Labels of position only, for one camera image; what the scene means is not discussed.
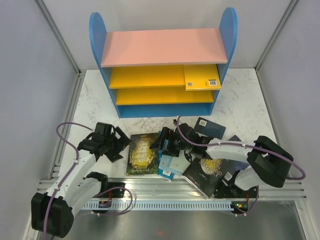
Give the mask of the yellow book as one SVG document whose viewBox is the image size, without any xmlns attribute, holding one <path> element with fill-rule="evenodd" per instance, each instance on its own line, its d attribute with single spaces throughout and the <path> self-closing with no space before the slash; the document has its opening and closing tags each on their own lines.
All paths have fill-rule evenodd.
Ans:
<svg viewBox="0 0 320 240">
<path fill-rule="evenodd" d="M 220 90 L 221 82 L 216 64 L 184 65 L 186 91 Z"/>
</svg>

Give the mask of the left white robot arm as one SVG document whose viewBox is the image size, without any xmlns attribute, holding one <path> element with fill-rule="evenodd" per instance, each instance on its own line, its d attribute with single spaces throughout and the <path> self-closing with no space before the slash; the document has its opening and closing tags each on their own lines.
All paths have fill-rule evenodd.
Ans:
<svg viewBox="0 0 320 240">
<path fill-rule="evenodd" d="M 108 215 L 112 198 L 123 197 L 127 191 L 123 183 L 110 183 L 108 176 L 91 171 L 100 157 L 112 163 L 123 158 L 121 152 L 130 138 L 117 126 L 98 122 L 95 129 L 78 146 L 75 157 L 62 175 L 44 193 L 37 192 L 31 199 L 31 227 L 43 236 L 64 238 L 71 230 L 78 212 L 92 198 L 108 197 L 92 213 Z"/>
</svg>

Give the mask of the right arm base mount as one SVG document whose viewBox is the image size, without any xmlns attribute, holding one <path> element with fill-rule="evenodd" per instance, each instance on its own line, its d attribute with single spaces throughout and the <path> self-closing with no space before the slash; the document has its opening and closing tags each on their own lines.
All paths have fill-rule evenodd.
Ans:
<svg viewBox="0 0 320 240">
<path fill-rule="evenodd" d="M 235 217 L 247 216 L 255 207 L 259 198 L 259 187 L 254 186 L 249 190 L 242 190 L 231 182 L 222 180 L 213 192 L 216 199 L 230 199 L 233 210 L 230 212 Z"/>
</svg>

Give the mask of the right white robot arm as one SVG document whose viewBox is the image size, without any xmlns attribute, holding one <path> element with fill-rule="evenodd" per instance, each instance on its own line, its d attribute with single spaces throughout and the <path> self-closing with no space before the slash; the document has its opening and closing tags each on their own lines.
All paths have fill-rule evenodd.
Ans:
<svg viewBox="0 0 320 240">
<path fill-rule="evenodd" d="M 220 140 L 199 135 L 186 123 L 177 124 L 172 130 L 163 127 L 159 137 L 150 146 L 164 155 L 178 157 L 180 151 L 189 151 L 197 159 L 221 159 L 248 164 L 237 170 L 230 179 L 217 187 L 216 198 L 236 198 L 245 192 L 257 192 L 261 184 L 282 188 L 288 178 L 294 158 L 266 136 L 240 142 Z"/>
</svg>

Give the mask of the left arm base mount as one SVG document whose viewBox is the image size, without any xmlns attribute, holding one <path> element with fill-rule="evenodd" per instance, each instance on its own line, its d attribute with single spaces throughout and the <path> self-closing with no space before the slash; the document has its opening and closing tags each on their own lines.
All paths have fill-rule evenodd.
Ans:
<svg viewBox="0 0 320 240">
<path fill-rule="evenodd" d="M 123 189 L 126 186 L 124 182 L 110 182 L 107 186 L 105 186 L 100 193 L 103 193 L 109 189 L 107 193 L 100 195 L 100 198 L 107 198 L 107 200 L 99 201 L 99 208 L 109 208 L 112 205 L 113 199 L 119 199 L 124 196 L 125 190 Z"/>
</svg>

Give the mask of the green Alice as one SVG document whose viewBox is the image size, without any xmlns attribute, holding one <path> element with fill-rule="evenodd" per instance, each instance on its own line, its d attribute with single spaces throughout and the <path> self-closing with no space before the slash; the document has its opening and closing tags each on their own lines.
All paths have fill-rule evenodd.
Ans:
<svg viewBox="0 0 320 240">
<path fill-rule="evenodd" d="M 150 148 L 157 138 L 157 132 L 130 136 L 127 176 L 154 175 L 158 172 L 158 150 Z"/>
</svg>

